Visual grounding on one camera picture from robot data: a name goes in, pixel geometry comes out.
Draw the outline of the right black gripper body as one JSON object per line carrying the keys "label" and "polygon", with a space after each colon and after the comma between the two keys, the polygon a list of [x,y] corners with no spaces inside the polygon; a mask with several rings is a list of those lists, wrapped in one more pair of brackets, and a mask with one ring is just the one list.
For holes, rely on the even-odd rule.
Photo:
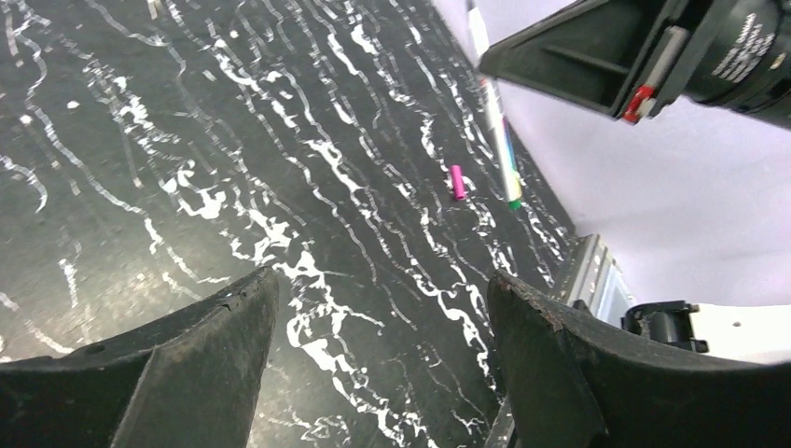
{"label": "right black gripper body", "polygon": [[697,25],[667,27],[620,118],[654,117],[680,96],[789,129],[789,2],[714,1]]}

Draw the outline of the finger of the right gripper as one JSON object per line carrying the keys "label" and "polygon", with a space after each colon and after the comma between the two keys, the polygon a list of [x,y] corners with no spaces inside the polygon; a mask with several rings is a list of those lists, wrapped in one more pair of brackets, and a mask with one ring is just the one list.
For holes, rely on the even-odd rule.
{"label": "finger of the right gripper", "polygon": [[482,74],[614,117],[663,1],[576,1],[492,45]]}

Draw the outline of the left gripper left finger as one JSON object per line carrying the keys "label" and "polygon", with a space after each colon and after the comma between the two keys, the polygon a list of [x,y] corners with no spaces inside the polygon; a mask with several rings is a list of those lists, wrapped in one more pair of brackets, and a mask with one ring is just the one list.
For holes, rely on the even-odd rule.
{"label": "left gripper left finger", "polygon": [[1,367],[5,447],[244,447],[279,303],[263,267],[69,355]]}

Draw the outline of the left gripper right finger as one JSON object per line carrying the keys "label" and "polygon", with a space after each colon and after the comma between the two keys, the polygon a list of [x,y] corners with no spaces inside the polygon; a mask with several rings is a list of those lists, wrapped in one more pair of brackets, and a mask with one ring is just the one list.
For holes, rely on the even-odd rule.
{"label": "left gripper right finger", "polygon": [[696,354],[610,326],[504,271],[487,302],[525,447],[786,447],[790,367]]}

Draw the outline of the green white marker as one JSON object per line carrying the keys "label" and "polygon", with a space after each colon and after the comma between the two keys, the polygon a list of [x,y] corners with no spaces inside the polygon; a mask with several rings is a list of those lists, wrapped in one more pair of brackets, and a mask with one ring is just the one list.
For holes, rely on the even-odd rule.
{"label": "green white marker", "polygon": [[494,80],[484,75],[479,67],[483,54],[490,47],[486,25],[476,1],[466,0],[465,10],[467,31],[474,50],[474,63],[481,89],[481,104],[493,138],[493,151],[504,188],[505,202],[511,209],[519,209],[522,199],[520,176],[499,90]]}

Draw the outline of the magenta pen cap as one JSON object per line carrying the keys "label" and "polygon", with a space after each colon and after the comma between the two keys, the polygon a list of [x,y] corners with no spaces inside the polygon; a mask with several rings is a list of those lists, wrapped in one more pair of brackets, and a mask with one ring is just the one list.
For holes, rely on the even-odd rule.
{"label": "magenta pen cap", "polygon": [[463,170],[460,165],[453,164],[450,167],[449,172],[453,197],[456,201],[462,201],[466,198],[466,187]]}

